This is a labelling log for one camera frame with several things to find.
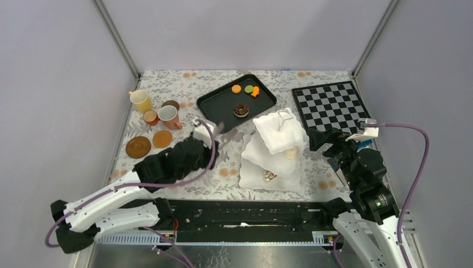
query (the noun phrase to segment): black tray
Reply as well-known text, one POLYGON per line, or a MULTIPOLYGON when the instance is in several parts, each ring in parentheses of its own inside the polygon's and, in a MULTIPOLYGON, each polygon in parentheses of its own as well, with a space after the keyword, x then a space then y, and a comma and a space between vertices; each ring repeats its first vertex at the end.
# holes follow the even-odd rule
POLYGON ((223 122, 224 128, 222 133, 226 133, 230 129, 273 107, 276 102, 276 97, 256 75, 246 74, 197 99, 197 107, 208 120, 217 125, 223 122), (237 84, 242 86, 242 91, 235 94, 231 92, 231 87, 237 84), (244 89, 247 85, 257 85, 259 87, 259 95, 256 98, 245 93, 244 89), (242 118, 237 117, 233 113, 233 108, 239 103, 244 103, 249 108, 249 114, 242 118))

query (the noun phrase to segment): black and white checkered board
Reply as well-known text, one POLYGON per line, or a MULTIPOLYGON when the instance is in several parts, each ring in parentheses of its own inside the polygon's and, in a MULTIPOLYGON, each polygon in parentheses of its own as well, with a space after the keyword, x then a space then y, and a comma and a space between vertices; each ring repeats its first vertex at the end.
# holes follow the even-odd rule
POLYGON ((306 130, 339 128, 353 134, 358 118, 369 118, 351 81, 295 88, 292 95, 306 130))

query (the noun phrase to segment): orange toy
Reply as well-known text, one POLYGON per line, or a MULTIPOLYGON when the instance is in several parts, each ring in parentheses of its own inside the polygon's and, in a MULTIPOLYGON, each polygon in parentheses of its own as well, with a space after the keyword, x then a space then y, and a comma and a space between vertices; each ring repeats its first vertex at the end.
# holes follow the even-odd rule
POLYGON ((251 96, 253 96, 254 98, 256 98, 256 96, 258 96, 258 95, 259 95, 259 88, 258 88, 258 87, 254 87, 251 96))

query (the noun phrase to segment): table surface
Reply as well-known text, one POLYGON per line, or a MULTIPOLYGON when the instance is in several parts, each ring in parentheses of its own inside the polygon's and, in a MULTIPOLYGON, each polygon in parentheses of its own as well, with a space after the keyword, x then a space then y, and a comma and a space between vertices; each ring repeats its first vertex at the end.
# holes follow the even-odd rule
MULTIPOLYGON (((244 75, 255 74, 276 96, 277 104, 260 114, 272 113, 286 107, 291 108, 300 120, 291 89, 310 85, 336 83, 350 80, 346 71, 166 71, 148 70, 141 79, 139 88, 146 90, 152 99, 153 107, 158 110, 165 101, 175 100, 180 104, 179 117, 182 130, 171 131, 173 141, 170 146, 182 141, 192 131, 192 119, 204 116, 196 106, 198 97, 244 75)), ((167 128, 162 122, 149 126, 143 122, 142 115, 132 108, 110 181, 115 181, 143 159, 132 159, 125 147, 129 140, 144 136, 152 140, 153 135, 167 128)), ((277 192, 267 190, 243 189, 238 186, 243 135, 255 132, 251 120, 233 130, 220 135, 223 150, 216 161, 215 168, 202 179, 177 188, 165 188, 153 194, 153 197, 170 199, 209 199, 209 200, 305 200, 325 202, 336 197, 350 201, 349 190, 344 187, 337 175, 322 156, 322 149, 311 152, 307 148, 301 159, 301 190, 295 192, 277 192)), ((152 145, 149 154, 156 154, 163 149, 152 145)))

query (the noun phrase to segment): chocolate donut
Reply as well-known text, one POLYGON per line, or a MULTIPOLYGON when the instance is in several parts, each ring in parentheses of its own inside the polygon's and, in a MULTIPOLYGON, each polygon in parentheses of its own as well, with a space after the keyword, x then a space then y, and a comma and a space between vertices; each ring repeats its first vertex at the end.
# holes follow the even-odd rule
POLYGON ((233 113, 238 116, 238 117, 245 117, 248 115, 250 109, 248 108, 248 105, 246 104, 237 104, 235 108, 233 109, 233 113))

